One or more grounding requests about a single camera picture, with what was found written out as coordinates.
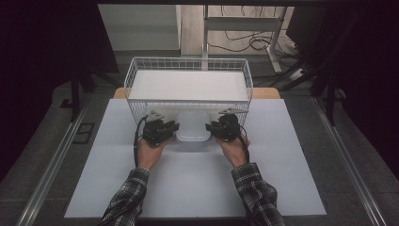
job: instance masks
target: white wire basket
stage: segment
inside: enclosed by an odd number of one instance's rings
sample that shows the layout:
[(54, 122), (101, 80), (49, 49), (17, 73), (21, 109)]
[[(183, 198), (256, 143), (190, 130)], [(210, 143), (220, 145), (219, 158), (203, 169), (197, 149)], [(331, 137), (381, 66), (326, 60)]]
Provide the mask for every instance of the white wire basket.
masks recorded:
[[(182, 111), (217, 112), (232, 107), (248, 111), (252, 78), (245, 59), (135, 57), (124, 82), (136, 123), (151, 110), (176, 120)], [(238, 114), (244, 126), (247, 114)]]

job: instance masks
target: white container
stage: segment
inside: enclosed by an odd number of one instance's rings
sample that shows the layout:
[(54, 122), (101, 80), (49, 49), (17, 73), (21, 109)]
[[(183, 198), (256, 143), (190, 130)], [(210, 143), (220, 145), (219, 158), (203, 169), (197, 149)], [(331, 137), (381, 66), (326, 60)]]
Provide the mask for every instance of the white container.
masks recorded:
[(176, 122), (180, 124), (176, 132), (179, 141), (205, 141), (211, 136), (205, 123), (211, 123), (209, 114), (203, 111), (184, 111), (178, 114)]
[[(211, 121), (217, 120), (219, 111), (229, 107), (248, 111), (253, 84), (245, 59), (135, 57), (124, 87), (138, 123), (151, 110), (165, 116), (165, 122), (176, 121), (185, 111), (203, 111)], [(237, 115), (241, 126), (246, 116), (246, 113)], [(203, 131), (188, 128), (186, 131), (192, 135), (181, 134), (180, 140), (207, 139)]]

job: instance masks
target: metal frame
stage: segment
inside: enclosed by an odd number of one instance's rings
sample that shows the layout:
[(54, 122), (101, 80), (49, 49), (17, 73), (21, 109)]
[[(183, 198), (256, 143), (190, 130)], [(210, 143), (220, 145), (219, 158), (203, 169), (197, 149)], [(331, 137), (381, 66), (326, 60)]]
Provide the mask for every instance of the metal frame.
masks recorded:
[(246, 17), (209, 17), (208, 6), (203, 10), (203, 44), (202, 58), (208, 57), (209, 31), (269, 31), (273, 32), (270, 45), (266, 48), (275, 73), (282, 73), (279, 60), (276, 58), (276, 45), (279, 32), (284, 23), (288, 7), (283, 7), (278, 18), (246, 18)]
[(323, 103), (321, 102), (320, 98), (312, 97), (311, 99), (316, 106), (322, 123), (326, 127), (328, 136), (331, 138), (335, 150), (337, 151), (338, 156), (343, 162), (343, 167), (345, 168), (350, 180), (352, 181), (352, 185), (358, 193), (364, 209), (366, 210), (366, 213), (370, 218), (370, 221), (372, 221), (373, 225), (375, 226), (387, 226), (387, 221), (383, 218), (381, 210), (376, 203), (372, 192), (367, 187), (366, 183), (361, 177), (349, 151), (346, 150), (346, 147), (341, 140), (340, 134), (334, 126), (331, 126), (330, 123), (328, 123), (328, 118), (324, 114), (325, 108), (323, 106)]
[[(242, 72), (245, 77), (248, 101), (199, 101), (199, 100), (137, 100), (129, 99), (131, 87), (139, 70), (162, 70), (162, 71), (226, 71)], [(125, 96), (132, 110), (135, 122), (138, 123), (146, 115), (147, 108), (155, 105), (178, 106), (184, 108), (204, 108), (216, 112), (234, 107), (248, 111), (252, 99), (253, 83), (249, 66), (246, 59), (240, 58), (188, 58), (188, 57), (135, 57), (129, 67), (124, 82)], [(238, 120), (244, 125), (247, 113), (239, 114)]]
[(53, 155), (50, 160), (49, 165), (47, 166), (45, 172), (41, 176), (36, 188), (30, 197), (25, 209), (23, 210), (20, 218), (18, 219), (17, 226), (30, 226), (34, 223), (36, 216), (39, 213), (39, 210), (47, 196), (48, 191), (50, 190), (51, 185), (53, 184), (54, 179), (58, 173), (59, 168), (61, 167), (62, 161), (64, 160), (65, 155), (68, 152), (68, 149), (71, 146), (72, 140), (76, 131), (79, 128), (80, 122), (86, 114), (88, 109), (88, 103), (90, 101), (91, 94), (85, 94), (82, 101), (82, 110), (77, 115), (74, 122), (70, 124), (67, 132), (65, 133), (64, 138), (62, 138), (61, 143), (56, 149), (56, 153)]

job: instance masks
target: white board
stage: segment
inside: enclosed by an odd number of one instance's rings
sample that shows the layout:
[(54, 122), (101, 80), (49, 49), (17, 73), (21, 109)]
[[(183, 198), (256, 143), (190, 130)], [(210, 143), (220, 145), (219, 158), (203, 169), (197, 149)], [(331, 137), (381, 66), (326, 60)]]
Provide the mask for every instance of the white board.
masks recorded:
[(131, 100), (248, 102), (242, 72), (138, 70)]
[[(251, 161), (278, 193), (284, 216), (325, 215), (283, 100), (252, 100)], [(111, 100), (65, 218), (100, 218), (134, 166), (136, 125), (126, 100)], [(211, 137), (173, 140), (151, 173), (142, 218), (243, 217), (231, 165)]]

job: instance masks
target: black curtain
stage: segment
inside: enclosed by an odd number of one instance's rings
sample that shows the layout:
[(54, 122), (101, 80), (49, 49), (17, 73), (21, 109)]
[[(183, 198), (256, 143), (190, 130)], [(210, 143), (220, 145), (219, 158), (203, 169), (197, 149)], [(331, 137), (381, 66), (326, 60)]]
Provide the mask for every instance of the black curtain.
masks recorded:
[(118, 66), (97, 4), (4, 0), (0, 3), (0, 178), (18, 158), (52, 102), (53, 90)]
[(373, 2), (340, 54), (343, 107), (399, 178), (399, 14)]

